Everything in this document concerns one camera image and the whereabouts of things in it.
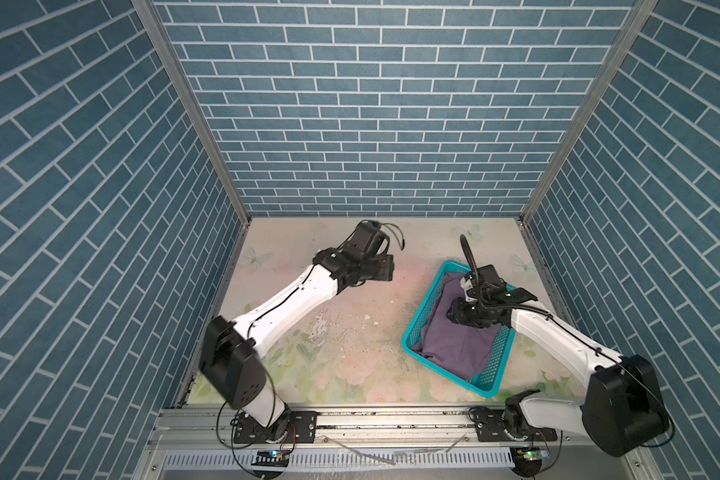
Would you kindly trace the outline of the purple trousers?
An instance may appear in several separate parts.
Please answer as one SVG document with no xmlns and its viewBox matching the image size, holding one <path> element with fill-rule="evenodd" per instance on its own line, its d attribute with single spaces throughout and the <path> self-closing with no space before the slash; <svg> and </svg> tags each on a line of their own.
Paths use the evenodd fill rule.
<svg viewBox="0 0 720 480">
<path fill-rule="evenodd" d="M 490 359 L 499 325 L 472 328 L 452 323 L 446 316 L 452 301 L 464 298 L 463 272 L 447 272 L 432 310 L 421 327 L 412 351 L 462 380 L 482 373 Z"/>
</svg>

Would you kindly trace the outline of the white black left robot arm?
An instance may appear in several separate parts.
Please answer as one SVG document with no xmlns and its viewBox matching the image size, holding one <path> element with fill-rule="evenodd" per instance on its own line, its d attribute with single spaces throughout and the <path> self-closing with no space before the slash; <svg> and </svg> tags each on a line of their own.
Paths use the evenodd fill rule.
<svg viewBox="0 0 720 480">
<path fill-rule="evenodd" d="M 255 422 L 260 436 L 281 440 L 290 409 L 277 395 L 262 358 L 318 306 L 367 281 L 389 282 L 393 272 L 394 257 L 389 253 L 357 256 L 337 248 L 318 252 L 302 274 L 263 304 L 233 320 L 219 315 L 210 321 L 199 372 L 227 405 Z"/>
</svg>

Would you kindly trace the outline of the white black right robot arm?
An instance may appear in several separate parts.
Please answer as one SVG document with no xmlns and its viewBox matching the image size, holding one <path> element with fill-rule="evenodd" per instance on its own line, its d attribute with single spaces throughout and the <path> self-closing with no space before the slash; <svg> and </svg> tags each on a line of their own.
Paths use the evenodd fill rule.
<svg viewBox="0 0 720 480">
<path fill-rule="evenodd" d="M 541 429 L 588 437 L 601 451 L 620 457 L 675 433 L 653 365 L 624 356 L 589 338 L 535 300 L 482 304 L 454 300 L 448 318 L 475 328 L 508 327 L 533 340 L 585 387 L 583 398 L 527 390 L 505 401 L 506 434 L 525 440 Z"/>
</svg>

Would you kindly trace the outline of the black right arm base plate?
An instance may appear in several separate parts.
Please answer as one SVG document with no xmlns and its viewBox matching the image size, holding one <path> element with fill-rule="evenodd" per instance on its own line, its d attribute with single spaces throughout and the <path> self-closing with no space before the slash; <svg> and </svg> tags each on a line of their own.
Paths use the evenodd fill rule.
<svg viewBox="0 0 720 480">
<path fill-rule="evenodd" d="M 515 407 L 494 409 L 475 406 L 467 411 L 467 416 L 473 422 L 480 442 L 534 440 L 552 443 L 558 440 L 558 433 L 554 429 L 530 426 Z"/>
</svg>

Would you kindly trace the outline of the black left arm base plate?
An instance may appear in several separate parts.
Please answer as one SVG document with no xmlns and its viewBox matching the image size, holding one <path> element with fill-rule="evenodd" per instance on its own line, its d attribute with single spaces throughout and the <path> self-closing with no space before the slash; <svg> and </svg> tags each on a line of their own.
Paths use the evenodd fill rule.
<svg viewBox="0 0 720 480">
<path fill-rule="evenodd" d="M 292 411 L 286 409 L 269 427 L 260 425 L 247 413 L 240 413 L 232 423 L 234 427 L 233 442 L 235 445 L 254 443 L 312 444 L 315 440 L 316 424 L 316 411 Z"/>
</svg>

